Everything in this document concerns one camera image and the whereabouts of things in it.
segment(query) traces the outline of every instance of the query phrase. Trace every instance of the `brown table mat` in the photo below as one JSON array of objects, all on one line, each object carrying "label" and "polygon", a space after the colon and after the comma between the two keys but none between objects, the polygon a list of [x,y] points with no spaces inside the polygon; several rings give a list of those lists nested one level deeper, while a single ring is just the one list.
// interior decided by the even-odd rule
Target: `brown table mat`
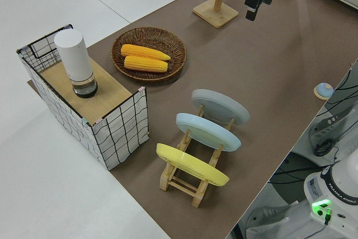
[{"label": "brown table mat", "polygon": [[[239,16],[221,29],[192,12],[205,1],[176,0],[88,49],[129,91],[147,86],[149,141],[111,173],[171,238],[225,238],[324,104],[314,86],[337,86],[358,56],[357,10],[337,0],[273,0],[254,22],[245,19],[244,0],[223,0]],[[114,40],[141,26],[166,29],[185,43],[187,63],[177,81],[141,83],[112,64]],[[157,143],[179,143],[176,114],[196,113],[197,88],[230,96],[251,114],[232,128],[241,148],[223,152],[217,164],[230,181],[209,186],[198,209],[189,195],[159,189],[166,163],[156,155]],[[195,142],[188,152],[212,153]]]}]

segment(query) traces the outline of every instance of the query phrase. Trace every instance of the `glass base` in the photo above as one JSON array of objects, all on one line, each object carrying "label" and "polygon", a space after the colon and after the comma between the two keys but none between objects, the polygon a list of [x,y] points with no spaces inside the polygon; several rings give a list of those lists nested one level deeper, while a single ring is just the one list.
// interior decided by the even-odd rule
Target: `glass base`
[{"label": "glass base", "polygon": [[98,84],[95,79],[84,85],[72,85],[72,86],[73,86],[74,93],[80,98],[93,97],[98,90]]}]

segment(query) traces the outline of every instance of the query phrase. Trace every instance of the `mug tree stand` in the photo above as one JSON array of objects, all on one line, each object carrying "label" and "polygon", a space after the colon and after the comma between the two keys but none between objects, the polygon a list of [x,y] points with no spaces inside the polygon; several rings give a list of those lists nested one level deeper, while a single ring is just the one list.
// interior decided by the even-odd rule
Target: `mug tree stand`
[{"label": "mug tree stand", "polygon": [[207,0],[196,6],[193,9],[193,13],[216,28],[222,27],[239,15],[236,10],[224,4],[223,0]]}]

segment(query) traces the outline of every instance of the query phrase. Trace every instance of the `green light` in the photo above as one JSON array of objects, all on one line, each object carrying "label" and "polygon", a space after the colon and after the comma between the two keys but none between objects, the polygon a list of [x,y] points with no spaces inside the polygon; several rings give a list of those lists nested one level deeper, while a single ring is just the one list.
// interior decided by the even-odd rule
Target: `green light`
[{"label": "green light", "polygon": [[[312,203],[312,211],[315,214],[318,214],[319,210],[322,210],[323,208],[327,207],[329,204],[331,204],[331,200],[325,199],[325,200],[321,200],[321,201],[316,201],[314,203]],[[327,208],[327,214],[331,213],[331,210],[329,208]]]}]

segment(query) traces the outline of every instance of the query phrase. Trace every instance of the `wooden mug holder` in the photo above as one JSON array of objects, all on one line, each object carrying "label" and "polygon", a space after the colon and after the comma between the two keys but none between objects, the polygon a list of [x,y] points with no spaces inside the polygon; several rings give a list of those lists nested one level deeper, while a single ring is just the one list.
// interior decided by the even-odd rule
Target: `wooden mug holder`
[{"label": "wooden mug holder", "polygon": [[[204,114],[202,113],[204,106],[201,105],[199,108],[198,116],[203,117]],[[234,124],[235,119],[232,118],[230,123],[227,125],[226,130],[230,130],[232,125]],[[189,131],[186,131],[183,138],[177,145],[177,149],[180,151],[185,152],[189,146],[189,143],[191,141],[191,137],[189,137]],[[218,159],[220,157],[220,154],[222,152],[223,146],[220,146],[218,149],[215,149],[213,152],[213,155],[211,156],[211,159],[209,161],[209,165],[215,167],[218,163]],[[161,180],[160,180],[160,188],[162,190],[167,190],[169,185],[176,187],[177,189],[183,191],[186,194],[189,194],[193,197],[191,205],[194,207],[199,207],[201,200],[204,197],[204,194],[206,192],[206,188],[208,187],[208,180],[201,180],[198,187],[195,187],[188,182],[185,182],[182,179],[179,179],[177,176],[175,176],[175,173],[177,171],[177,167],[167,163],[166,168],[162,172]]]},{"label": "wooden mug holder", "polygon": [[216,28],[222,27],[239,15],[236,10],[223,3],[223,0],[207,0],[196,6],[193,13]]}]

